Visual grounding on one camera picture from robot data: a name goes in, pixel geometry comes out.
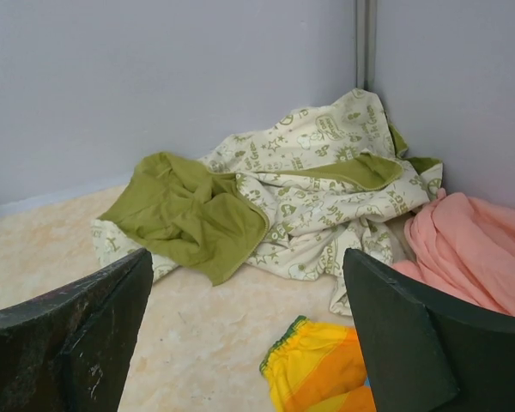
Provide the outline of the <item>cream green printed jacket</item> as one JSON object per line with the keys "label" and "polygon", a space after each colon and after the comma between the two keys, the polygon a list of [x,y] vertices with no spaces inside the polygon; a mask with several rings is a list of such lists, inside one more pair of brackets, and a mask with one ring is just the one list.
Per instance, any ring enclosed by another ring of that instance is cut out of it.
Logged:
{"label": "cream green printed jacket", "polygon": [[354,89],[197,161],[152,154],[93,221],[94,250],[108,265],[144,248],[155,279],[185,267],[220,285],[244,264],[290,280],[333,276],[330,310],[349,316],[345,251],[407,259],[402,223],[441,186],[442,162],[407,148],[379,97]]}

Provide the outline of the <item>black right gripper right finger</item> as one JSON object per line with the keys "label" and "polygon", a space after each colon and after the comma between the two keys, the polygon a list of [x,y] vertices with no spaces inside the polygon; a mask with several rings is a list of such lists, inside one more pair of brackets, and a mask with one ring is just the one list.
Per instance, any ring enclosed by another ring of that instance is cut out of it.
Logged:
{"label": "black right gripper right finger", "polygon": [[379,411],[515,411],[515,317],[348,249],[343,274]]}

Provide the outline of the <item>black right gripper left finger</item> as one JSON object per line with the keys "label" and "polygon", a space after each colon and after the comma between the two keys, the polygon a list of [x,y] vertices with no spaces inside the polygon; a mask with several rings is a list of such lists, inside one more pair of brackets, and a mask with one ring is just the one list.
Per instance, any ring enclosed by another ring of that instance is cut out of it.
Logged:
{"label": "black right gripper left finger", "polygon": [[139,249],[0,310],[0,411],[116,411],[153,283]]}

